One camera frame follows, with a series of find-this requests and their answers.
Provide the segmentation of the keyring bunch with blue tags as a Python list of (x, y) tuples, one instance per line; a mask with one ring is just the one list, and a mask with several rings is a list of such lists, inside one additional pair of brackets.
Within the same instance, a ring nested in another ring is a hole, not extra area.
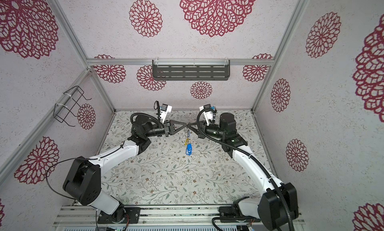
[(186, 155), (191, 156), (193, 152), (193, 147), (191, 144), (191, 131), (189, 128), (185, 128), (185, 138)]

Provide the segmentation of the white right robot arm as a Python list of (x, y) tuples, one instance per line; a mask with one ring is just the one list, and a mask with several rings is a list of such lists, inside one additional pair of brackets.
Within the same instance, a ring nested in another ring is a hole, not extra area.
[(256, 221), (261, 222), (269, 231), (295, 229), (293, 221), (299, 217), (298, 194), (291, 183), (284, 183), (273, 175), (265, 165), (253, 154), (246, 140), (237, 132), (233, 114), (222, 113), (219, 125), (215, 124), (216, 111), (211, 108), (202, 109), (196, 122), (188, 124), (188, 128), (200, 137), (220, 144), (225, 153), (236, 161), (253, 180), (260, 193), (260, 198), (244, 197), (233, 202), (230, 209), (221, 208), (219, 217), (212, 219), (217, 229), (220, 221)]

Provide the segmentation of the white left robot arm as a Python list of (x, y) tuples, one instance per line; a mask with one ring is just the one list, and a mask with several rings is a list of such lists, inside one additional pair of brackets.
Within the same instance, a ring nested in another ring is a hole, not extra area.
[(130, 117), (131, 136), (122, 144), (103, 154), (75, 158), (63, 183), (63, 190), (83, 206), (98, 209), (109, 223), (125, 221), (125, 206), (103, 191), (102, 175), (120, 163), (143, 153), (151, 144), (151, 137), (172, 136), (187, 127), (175, 120), (160, 121), (145, 113), (134, 113)]

